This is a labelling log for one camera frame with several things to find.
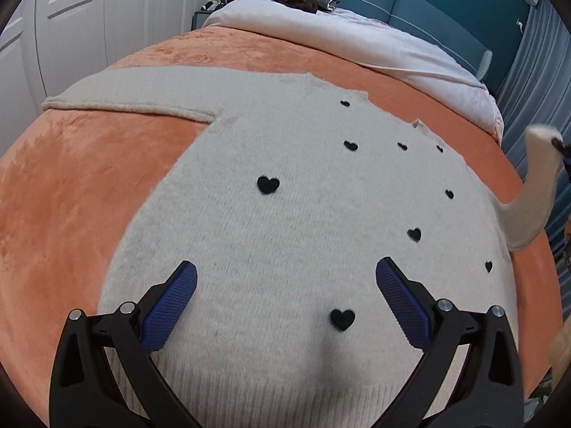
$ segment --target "fuzzy knit fabric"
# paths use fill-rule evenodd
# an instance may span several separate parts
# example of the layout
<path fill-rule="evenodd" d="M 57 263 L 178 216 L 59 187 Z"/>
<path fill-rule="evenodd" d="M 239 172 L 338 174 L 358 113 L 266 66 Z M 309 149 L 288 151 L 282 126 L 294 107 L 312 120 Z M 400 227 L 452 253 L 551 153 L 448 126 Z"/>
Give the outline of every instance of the fuzzy knit fabric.
<path fill-rule="evenodd" d="M 436 299 L 480 312 L 500 304 L 517 340 L 506 241 L 459 154 L 365 93 L 311 75 L 243 74 L 242 91 L 281 87 L 228 106 L 182 154 L 128 226 L 99 304 L 112 312 L 181 260 L 196 265 L 196 293 L 153 358 L 205 428 L 378 419 L 421 356 L 376 286 L 387 255 Z M 212 104 L 226 104 L 216 87 Z M 277 189 L 264 194 L 263 176 Z M 407 234 L 416 228 L 418 241 Z M 333 309 L 354 311 L 347 330 L 332 326 Z M 137 408 L 116 358 L 112 366 Z"/>
<path fill-rule="evenodd" d="M 249 111 L 252 103 L 264 105 L 266 98 L 273 102 L 268 108 L 287 106 L 281 98 L 298 95 L 303 77 L 189 66 L 107 69 L 46 98 L 42 108 L 164 114 L 209 124 Z"/>

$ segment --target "black heart patch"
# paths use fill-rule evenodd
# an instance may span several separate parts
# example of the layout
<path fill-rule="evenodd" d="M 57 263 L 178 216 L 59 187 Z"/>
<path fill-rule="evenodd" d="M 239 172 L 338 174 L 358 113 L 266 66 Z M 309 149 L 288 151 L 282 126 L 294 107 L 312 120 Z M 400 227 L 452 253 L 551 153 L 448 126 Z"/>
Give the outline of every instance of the black heart patch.
<path fill-rule="evenodd" d="M 406 234 L 409 236 L 409 238 L 413 241 L 416 241 L 416 243 L 418 243 L 420 241 L 420 228 L 415 228 L 414 230 L 408 230 L 406 232 Z"/>
<path fill-rule="evenodd" d="M 347 149 L 350 149 L 351 151 L 357 151 L 358 146 L 356 143 L 350 143 L 349 141 L 344 141 L 343 144 Z"/>
<path fill-rule="evenodd" d="M 347 309 L 345 312 L 341 312 L 339 309 L 333 309 L 329 314 L 331 323 L 339 331 L 345 331 L 349 328 L 355 321 L 355 312 Z"/>
<path fill-rule="evenodd" d="M 264 194 L 273 193 L 275 190 L 278 189 L 279 186 L 280 186 L 280 181 L 277 178 L 269 180 L 268 177 L 265 177 L 264 175 L 258 178 L 258 188 Z"/>

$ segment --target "bedding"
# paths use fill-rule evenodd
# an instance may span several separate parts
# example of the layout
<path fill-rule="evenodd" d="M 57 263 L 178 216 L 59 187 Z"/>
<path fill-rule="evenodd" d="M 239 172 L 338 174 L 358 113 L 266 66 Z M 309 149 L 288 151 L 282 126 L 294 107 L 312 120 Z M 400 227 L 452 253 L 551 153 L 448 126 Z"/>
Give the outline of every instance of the bedding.
<path fill-rule="evenodd" d="M 421 119 L 442 138 L 443 149 L 456 150 L 501 201 L 521 189 L 515 170 L 484 131 L 409 85 L 335 56 L 209 27 L 112 68 L 165 65 L 309 71 L 336 87 L 367 92 L 372 104 L 402 121 Z M 266 98 L 252 95 L 271 110 Z M 65 316 L 75 307 L 96 313 L 111 259 L 131 221 L 205 127 L 168 116 L 48 110 L 0 160 L 0 210 L 8 214 L 0 221 L 0 361 L 44 420 Z M 529 393 L 549 365 L 547 345 L 562 325 L 559 285 L 544 234 L 511 259 Z"/>
<path fill-rule="evenodd" d="M 238 0 L 208 17 L 217 25 L 255 32 L 325 51 L 402 80 L 493 133 L 504 123 L 486 86 L 436 45 L 347 12 L 307 14 L 269 0 Z"/>
<path fill-rule="evenodd" d="M 295 93 L 290 91 L 293 84 L 299 85 Z M 315 109 L 315 102 L 319 104 L 319 98 L 307 99 L 312 86 L 317 84 L 318 81 L 311 75 L 270 75 L 187 66 L 130 67 L 105 70 L 85 77 L 61 95 L 48 97 L 42 108 L 168 114 L 211 123 L 255 113 L 258 102 L 252 98 L 251 93 L 256 92 L 271 102 L 274 108 L 286 107 L 288 113 L 293 115 L 298 115 L 299 112 L 293 113 L 293 107 L 287 107 L 288 102 L 298 104 L 305 100 L 305 114 L 317 118 L 318 113 L 322 114 L 322 111 L 309 111 Z M 218 85 L 218 88 L 213 91 L 211 85 Z M 327 83 L 319 85 L 324 90 L 328 88 Z M 347 90 L 337 94 L 354 95 Z M 282 104 L 287 95 L 289 98 L 285 104 Z M 359 92 L 357 98 L 364 104 L 370 105 L 365 92 Z M 341 101 L 346 107 L 350 105 L 345 100 Z M 501 233 L 500 238 L 503 241 L 500 244 L 505 243 L 510 251 L 523 249 L 531 243 L 544 229 L 553 208 L 557 176 L 562 168 L 562 161 L 561 153 L 552 145 L 552 139 L 562 139 L 561 134 L 554 128 L 542 125 L 527 127 L 525 143 L 530 164 L 524 187 L 511 203 L 502 204 L 493 193 L 489 193 L 486 186 L 478 187 L 485 189 L 485 199 L 489 200 L 493 207 L 489 210 L 480 208 L 480 212 L 490 212 L 495 221 L 493 225 L 496 227 L 496 232 Z M 440 150 L 443 145 L 442 142 L 439 144 Z M 470 183 L 464 182 L 460 186 L 467 187 Z"/>
<path fill-rule="evenodd" d="M 341 0 L 338 6 L 387 22 L 435 44 L 478 80 L 486 77 L 492 52 L 458 22 L 425 0 Z"/>

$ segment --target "metal screw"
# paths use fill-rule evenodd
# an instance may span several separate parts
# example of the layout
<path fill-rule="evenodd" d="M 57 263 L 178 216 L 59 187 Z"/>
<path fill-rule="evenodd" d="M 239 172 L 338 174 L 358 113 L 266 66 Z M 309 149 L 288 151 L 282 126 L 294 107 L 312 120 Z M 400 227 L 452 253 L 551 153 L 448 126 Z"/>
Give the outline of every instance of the metal screw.
<path fill-rule="evenodd" d="M 79 317 L 81 317 L 81 311 L 79 309 L 74 309 L 70 312 L 70 320 L 77 320 Z"/>
<path fill-rule="evenodd" d="M 135 303 L 134 302 L 124 302 L 121 304 L 119 308 L 122 314 L 130 314 L 135 310 Z"/>
<path fill-rule="evenodd" d="M 505 312 L 500 306 L 492 306 L 492 314 L 496 317 L 503 317 Z"/>
<path fill-rule="evenodd" d="M 452 303 L 447 299 L 441 299 L 438 301 L 438 308 L 445 312 L 450 312 L 452 310 Z"/>

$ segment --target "blue gripper pad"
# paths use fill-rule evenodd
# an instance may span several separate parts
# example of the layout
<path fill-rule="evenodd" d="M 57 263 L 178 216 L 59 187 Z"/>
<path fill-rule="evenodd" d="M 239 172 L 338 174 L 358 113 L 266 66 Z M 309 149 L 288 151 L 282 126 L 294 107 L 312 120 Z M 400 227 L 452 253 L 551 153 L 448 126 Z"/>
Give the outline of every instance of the blue gripper pad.
<path fill-rule="evenodd" d="M 141 330 L 141 346 L 147 354 L 165 345 L 194 294 L 197 283 L 196 267 L 186 263 L 147 314 Z"/>
<path fill-rule="evenodd" d="M 377 264 L 377 286 L 411 346 L 427 351 L 432 343 L 430 319 L 409 290 L 409 281 L 396 264 L 384 257 Z"/>

